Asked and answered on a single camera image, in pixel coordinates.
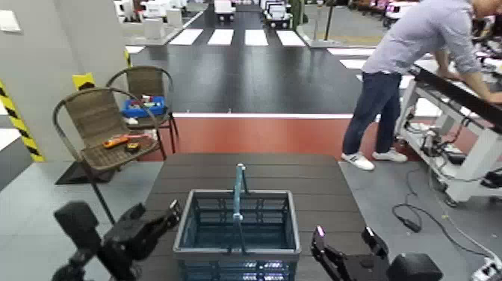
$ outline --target man's arm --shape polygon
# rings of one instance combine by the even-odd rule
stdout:
[[[448,67],[450,66],[450,60],[448,59],[448,53],[445,49],[440,49],[434,52],[434,58],[438,62],[439,68],[437,71],[437,75],[442,78],[451,79],[454,81],[461,81],[462,76],[458,73],[451,72]]]
[[[452,13],[444,19],[439,29],[449,50],[455,57],[456,68],[459,70],[462,80],[481,98],[489,102],[502,103],[502,93],[490,93],[483,81],[480,63],[473,54],[471,21],[468,15]],[[449,78],[449,62],[446,51],[440,50],[434,55],[439,64],[438,74]]]

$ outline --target chair leg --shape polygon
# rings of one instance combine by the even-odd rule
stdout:
[[[171,139],[171,150],[173,153],[176,153],[176,146],[174,145],[174,136],[173,136],[173,123],[171,119],[169,119],[169,138]]]
[[[87,163],[82,163],[82,167],[84,168],[84,171],[87,175],[87,178],[89,179],[90,186],[93,187],[93,191],[98,197],[99,202],[101,203],[101,206],[105,210],[106,216],[110,220],[111,224],[115,224],[115,219],[114,216],[111,214],[110,209],[108,208],[108,204],[105,201],[105,198],[103,197],[103,194],[101,194],[101,191],[98,188],[98,185],[96,184],[96,180],[93,177],[93,174],[91,172],[91,169]]]
[[[157,133],[158,145],[160,146],[161,149],[162,158],[164,161],[166,161],[167,156],[166,156],[166,151],[164,150],[164,143],[162,143],[161,133],[158,130],[155,132]]]
[[[178,126],[176,125],[176,120],[174,119],[173,112],[169,113],[169,119],[173,121],[174,132],[176,133],[176,136],[179,136]]]

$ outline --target chair seat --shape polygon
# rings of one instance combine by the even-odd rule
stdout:
[[[130,153],[126,151],[126,143],[107,149],[102,144],[90,146],[81,151],[82,158],[96,170],[110,170],[157,148],[158,141],[149,137],[132,138],[131,142],[140,143],[139,151]]]
[[[169,114],[155,115],[155,119],[157,120],[157,124],[159,127],[162,127],[162,124],[169,120]],[[151,129],[154,128],[152,118],[150,117],[139,117],[136,118],[137,124],[129,125],[127,127],[129,129]]]

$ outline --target black power cord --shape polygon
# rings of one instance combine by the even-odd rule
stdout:
[[[443,225],[443,224],[442,224],[439,220],[437,220],[434,216],[432,216],[432,215],[431,215],[428,211],[425,211],[424,209],[418,208],[418,207],[416,207],[416,206],[414,206],[414,205],[410,205],[410,204],[405,204],[405,203],[404,203],[404,204],[399,204],[399,205],[395,205],[394,207],[392,207],[392,212],[393,212],[393,213],[395,213],[395,210],[396,210],[396,209],[398,209],[398,208],[400,208],[400,207],[407,207],[407,208],[414,209],[414,210],[416,210],[416,211],[420,211],[420,212],[422,212],[422,213],[426,214],[426,215],[427,215],[427,217],[429,217],[432,221],[434,221],[434,222],[435,222],[435,223],[439,226],[439,228],[440,228],[440,229],[441,229],[441,231],[443,232],[444,236],[446,236],[446,238],[447,238],[448,240],[450,240],[450,242],[451,242],[452,244],[456,245],[456,246],[457,246],[457,247],[459,247],[460,249],[462,249],[462,250],[464,250],[464,251],[466,251],[466,252],[468,252],[468,253],[472,253],[472,254],[474,254],[474,255],[484,256],[484,257],[489,257],[489,256],[488,256],[488,255],[486,255],[485,253],[481,253],[481,252],[477,252],[477,251],[475,251],[475,250],[468,249],[468,248],[466,248],[466,247],[462,246],[459,242],[455,241],[455,239],[453,239],[453,237],[451,237],[450,233],[448,233],[448,231],[446,230],[446,228],[444,227],[444,225]]]
[[[418,168],[418,169],[415,169],[415,170],[410,170],[407,174],[406,174],[406,186],[408,187],[409,189],[409,193],[406,195],[405,197],[405,203],[403,204],[397,204],[395,206],[392,207],[392,214],[404,225],[406,226],[408,229],[412,230],[413,232],[415,233],[419,233],[421,230],[422,230],[422,218],[420,216],[420,214],[418,212],[421,212],[421,213],[424,213],[427,217],[429,217],[434,223],[436,223],[439,228],[441,229],[441,231],[443,232],[444,236],[452,243],[454,244],[455,246],[457,246],[458,248],[468,252],[468,253],[472,253],[474,255],[477,255],[477,256],[484,256],[484,257],[488,257],[488,255],[486,255],[485,253],[481,253],[481,252],[477,252],[475,250],[471,250],[471,249],[468,249],[464,246],[462,246],[459,242],[457,242],[455,239],[453,239],[453,237],[451,237],[450,233],[448,233],[448,231],[446,230],[446,227],[444,227],[444,225],[439,221],[437,220],[433,215],[431,215],[428,211],[422,209],[422,208],[418,208],[417,206],[414,206],[414,205],[411,205],[409,204],[409,197],[411,195],[415,196],[415,197],[418,197],[418,194],[415,192],[415,190],[413,189],[410,181],[409,181],[409,175],[411,173],[414,173],[414,172],[417,172],[421,170],[421,168]],[[399,214],[397,214],[397,210],[399,208],[408,208],[411,212],[413,212],[413,214],[415,214],[415,216],[417,217],[418,219],[418,223],[414,222],[413,220],[410,220],[408,218],[405,218]]]

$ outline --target white floor stripe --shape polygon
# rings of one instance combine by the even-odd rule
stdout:
[[[414,78],[414,76],[411,75],[405,75],[401,79],[401,84],[399,85],[400,89],[406,89],[409,85],[409,82]]]
[[[349,70],[360,70],[365,65],[366,60],[340,60],[340,63]],[[423,65],[429,64],[430,61],[419,60],[416,64]]]
[[[305,43],[298,37],[297,33],[294,31],[278,30],[277,36],[279,36],[279,39],[281,40],[283,46],[305,46]]]
[[[215,29],[208,45],[229,46],[234,37],[233,29]]]
[[[21,134],[17,129],[0,129],[0,151],[17,140]]]
[[[175,113],[176,118],[350,119],[352,114]]]
[[[0,115],[7,115],[7,111],[4,108],[4,105],[0,101]]]
[[[145,46],[126,46],[125,48],[129,54],[137,54],[145,49]]]
[[[203,29],[187,28],[183,30],[176,38],[174,38],[170,45],[192,45],[197,37],[202,33]]]
[[[246,46],[268,46],[265,31],[261,29],[246,30]]]
[[[200,12],[198,12],[197,15],[195,15],[193,18],[191,18],[187,23],[185,23],[183,25],[183,28],[186,28],[187,26],[191,25],[192,22],[195,21],[197,18],[199,18],[199,16],[201,16],[203,13],[204,13],[203,10],[201,10]]]
[[[340,63],[349,70],[360,70],[366,60],[340,60]]]
[[[350,49],[339,49],[339,48],[329,48],[328,52],[331,53],[331,55],[371,55],[373,54],[373,51],[375,49],[357,49],[357,48],[350,48]]]

